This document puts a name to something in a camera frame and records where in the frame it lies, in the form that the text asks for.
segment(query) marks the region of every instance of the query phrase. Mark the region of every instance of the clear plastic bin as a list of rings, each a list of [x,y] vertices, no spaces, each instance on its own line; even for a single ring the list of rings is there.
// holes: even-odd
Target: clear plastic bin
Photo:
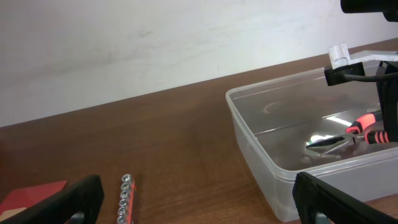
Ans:
[[[366,64],[366,73],[375,74],[377,66]],[[299,218],[292,189],[302,171],[363,202],[398,193],[398,143],[361,142],[327,156],[305,148],[378,110],[374,83],[327,86],[319,68],[232,89],[226,99],[239,147],[279,220]]]

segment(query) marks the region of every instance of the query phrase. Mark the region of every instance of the pliers jaw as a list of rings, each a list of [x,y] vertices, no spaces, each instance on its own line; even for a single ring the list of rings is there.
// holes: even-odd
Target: pliers jaw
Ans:
[[[363,134],[352,133],[342,134],[330,139],[321,140],[306,146],[306,149],[319,153],[321,156],[340,150],[351,144],[356,144],[364,140]]]

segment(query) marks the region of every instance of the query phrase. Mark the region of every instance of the wooden table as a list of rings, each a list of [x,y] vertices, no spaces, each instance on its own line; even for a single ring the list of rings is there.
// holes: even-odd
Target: wooden table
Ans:
[[[351,53],[364,49],[398,50],[398,39]],[[99,174],[97,223],[115,223],[120,178],[131,173],[140,224],[280,223],[236,144],[225,93],[328,62],[321,55],[1,128],[0,200],[14,188]],[[398,218],[396,195],[369,204]]]

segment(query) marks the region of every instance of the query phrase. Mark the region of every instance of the white wall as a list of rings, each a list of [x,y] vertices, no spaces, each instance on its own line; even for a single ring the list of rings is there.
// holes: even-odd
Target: white wall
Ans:
[[[2,0],[0,126],[395,37],[338,0]]]

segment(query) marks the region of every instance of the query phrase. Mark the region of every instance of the red pliers handle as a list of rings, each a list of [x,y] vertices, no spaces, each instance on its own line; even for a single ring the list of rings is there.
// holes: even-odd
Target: red pliers handle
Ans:
[[[381,110],[368,113],[358,118],[350,127],[346,128],[346,133],[361,134],[363,130],[365,130],[370,125],[374,124],[377,121],[382,121],[382,120],[383,116]],[[368,144],[390,142],[386,131],[369,131],[364,135],[365,135],[365,141]]]
[[[370,125],[374,124],[376,121],[382,120],[383,115],[381,113],[381,110],[368,113],[358,118],[350,127],[346,128],[346,133],[361,134],[363,130],[365,130]]]

